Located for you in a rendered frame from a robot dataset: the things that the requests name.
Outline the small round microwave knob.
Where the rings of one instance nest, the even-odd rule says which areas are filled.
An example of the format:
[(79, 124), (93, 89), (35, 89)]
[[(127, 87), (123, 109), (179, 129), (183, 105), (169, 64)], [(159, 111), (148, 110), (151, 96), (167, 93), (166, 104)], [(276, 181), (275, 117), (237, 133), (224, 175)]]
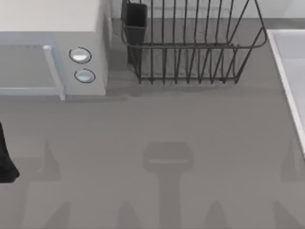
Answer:
[(81, 69), (74, 73), (74, 78), (80, 83), (92, 83), (96, 79), (96, 76), (89, 69)]

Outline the large round microwave knob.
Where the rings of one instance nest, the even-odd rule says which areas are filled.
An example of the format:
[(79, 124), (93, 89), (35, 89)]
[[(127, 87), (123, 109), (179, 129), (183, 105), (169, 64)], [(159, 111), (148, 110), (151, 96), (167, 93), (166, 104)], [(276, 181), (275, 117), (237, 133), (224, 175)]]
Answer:
[(92, 59), (90, 51), (84, 47), (77, 47), (69, 50), (69, 57), (72, 61), (78, 64), (88, 63)]

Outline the black cutlery holder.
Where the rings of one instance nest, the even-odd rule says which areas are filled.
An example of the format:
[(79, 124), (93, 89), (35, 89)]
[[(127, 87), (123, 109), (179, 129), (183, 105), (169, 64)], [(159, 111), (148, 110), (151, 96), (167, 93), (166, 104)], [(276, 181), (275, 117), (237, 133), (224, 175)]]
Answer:
[(130, 0), (122, 0), (121, 11), (122, 30), (126, 37), (128, 64), (136, 63), (135, 56), (144, 43), (147, 27), (147, 5), (132, 3)]

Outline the microwave oven glass door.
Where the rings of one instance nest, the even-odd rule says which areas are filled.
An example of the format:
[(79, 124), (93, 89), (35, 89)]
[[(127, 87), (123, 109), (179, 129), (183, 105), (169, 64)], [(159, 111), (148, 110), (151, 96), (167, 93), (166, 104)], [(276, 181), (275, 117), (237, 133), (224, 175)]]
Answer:
[(0, 45), (0, 96), (58, 96), (64, 84), (50, 45)]

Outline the pale microwave oven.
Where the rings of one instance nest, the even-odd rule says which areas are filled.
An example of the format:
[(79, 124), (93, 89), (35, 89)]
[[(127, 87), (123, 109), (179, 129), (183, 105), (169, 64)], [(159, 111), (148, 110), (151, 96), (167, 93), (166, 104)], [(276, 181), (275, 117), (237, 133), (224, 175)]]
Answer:
[[(0, 0), (0, 45), (50, 45), (67, 96), (106, 94), (112, 19), (109, 0)], [(92, 54), (85, 64), (69, 57), (84, 47)], [(74, 73), (89, 69), (92, 83), (80, 83)]]

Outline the white sink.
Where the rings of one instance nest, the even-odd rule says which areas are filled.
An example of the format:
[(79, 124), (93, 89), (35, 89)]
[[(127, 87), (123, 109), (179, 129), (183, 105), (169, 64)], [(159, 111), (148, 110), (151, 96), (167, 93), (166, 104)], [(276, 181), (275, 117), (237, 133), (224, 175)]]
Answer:
[(267, 35), (305, 158), (305, 29), (269, 29)]

